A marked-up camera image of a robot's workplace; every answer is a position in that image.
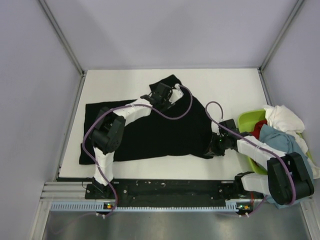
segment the blue cloth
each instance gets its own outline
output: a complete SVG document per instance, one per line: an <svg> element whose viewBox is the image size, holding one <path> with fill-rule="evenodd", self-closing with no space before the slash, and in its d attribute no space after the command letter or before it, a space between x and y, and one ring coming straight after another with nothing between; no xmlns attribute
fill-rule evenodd
<svg viewBox="0 0 320 240"><path fill-rule="evenodd" d="M309 176L311 178L311 181L313 183L314 177L313 177L312 169L307 161L308 157L302 152L302 150L299 147L299 145L297 144L294 136L289 135L285 132L279 131L277 129L274 129L273 127L270 127L270 126L264 124L261 128L261 131L260 131L259 141L269 145L270 147L272 147L274 149L277 149L279 151L283 151L288 154L293 153L293 152L300 154L302 156L302 159L304 161L306 169L307 169ZM304 198L296 200L295 203L299 203L303 199ZM267 198L267 201L269 203L274 203L278 208L288 207L287 205L277 204L271 196Z"/></svg>

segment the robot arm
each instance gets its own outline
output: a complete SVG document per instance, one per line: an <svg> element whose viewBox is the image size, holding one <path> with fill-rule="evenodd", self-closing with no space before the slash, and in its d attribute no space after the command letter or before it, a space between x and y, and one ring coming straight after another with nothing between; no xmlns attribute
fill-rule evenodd
<svg viewBox="0 0 320 240"><path fill-rule="evenodd" d="M114 161L115 150L121 144L125 126L142 117L149 116L151 113L150 107L164 112L181 99L183 95L178 84L176 84L174 88L171 88L163 83L159 83L155 91L128 104L126 108L117 109L111 114L106 115L95 126L90 139L93 145L95 159L98 162L98 165L95 166L94 173L94 182L97 188L102 189L107 185L99 168L109 181L114 178L112 163ZM109 110L107 107L102 108L96 119Z"/></svg>
<svg viewBox="0 0 320 240"><path fill-rule="evenodd" d="M296 200L311 196L314 193L314 186L306 165L298 153L288 154L276 150L260 142L247 132L239 133L233 119L223 121L220 124L242 135L243 138L238 138L219 128L220 135L214 134L210 143L210 153L213 156L223 156L226 149L233 149L247 155L267 170L267 175L246 172L235 176L235 189L239 194L245 195L248 192L262 193L272 196L275 202L280 205L288 204L292 200L293 191L283 166L271 153L261 148L269 150L283 160L294 183Z"/></svg>

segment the wall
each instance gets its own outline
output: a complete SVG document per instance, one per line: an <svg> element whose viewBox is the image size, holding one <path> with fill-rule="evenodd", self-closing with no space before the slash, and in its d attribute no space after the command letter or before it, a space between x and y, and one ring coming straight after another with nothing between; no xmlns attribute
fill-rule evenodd
<svg viewBox="0 0 320 240"><path fill-rule="evenodd" d="M259 67L297 0L46 0L91 69Z"/></svg>
<svg viewBox="0 0 320 240"><path fill-rule="evenodd" d="M79 75L35 0L0 2L0 239L27 239Z"/></svg>
<svg viewBox="0 0 320 240"><path fill-rule="evenodd" d="M265 71L273 102L304 122L303 136L320 166L320 1L307 0ZM320 207L320 186L315 195Z"/></svg>

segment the black garment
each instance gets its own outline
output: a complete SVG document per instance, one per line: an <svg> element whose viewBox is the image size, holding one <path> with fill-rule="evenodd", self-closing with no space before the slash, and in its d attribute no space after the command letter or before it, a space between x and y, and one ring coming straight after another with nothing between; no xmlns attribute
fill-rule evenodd
<svg viewBox="0 0 320 240"><path fill-rule="evenodd" d="M170 87L181 84L176 76L171 75L159 81ZM154 90L159 82L150 85ZM190 94L185 89L183 97L174 106L164 112L166 116L178 117L189 107ZM132 103L135 100L100 102L85 106L84 133L94 123L99 110L102 107L115 108ZM142 117L124 129L120 147L114 153L114 161L130 161L149 159L156 157L194 155L209 159L204 156L212 137L211 121L206 115L205 108L193 97L193 103L186 116L179 120L166 119L152 111L149 116ZM94 156L91 141L85 143L88 151ZM93 164L94 162L86 155L81 147L80 164Z"/></svg>

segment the green laundry basket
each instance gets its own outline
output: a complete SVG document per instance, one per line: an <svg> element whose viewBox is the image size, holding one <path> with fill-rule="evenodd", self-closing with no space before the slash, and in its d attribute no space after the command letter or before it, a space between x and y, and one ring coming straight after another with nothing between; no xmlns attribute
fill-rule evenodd
<svg viewBox="0 0 320 240"><path fill-rule="evenodd" d="M262 120L265 120L266 116L266 110L259 109L255 111L248 111L243 114L241 114L238 117L238 128L240 133L242 132L253 132L255 129L255 125L257 122L260 122ZM312 157L309 153L309 151L306 153L307 157L312 160ZM261 168L259 165L256 164L255 161L253 161L250 157L248 157L249 164L252 168L252 170L257 174L267 174L267 171Z"/></svg>

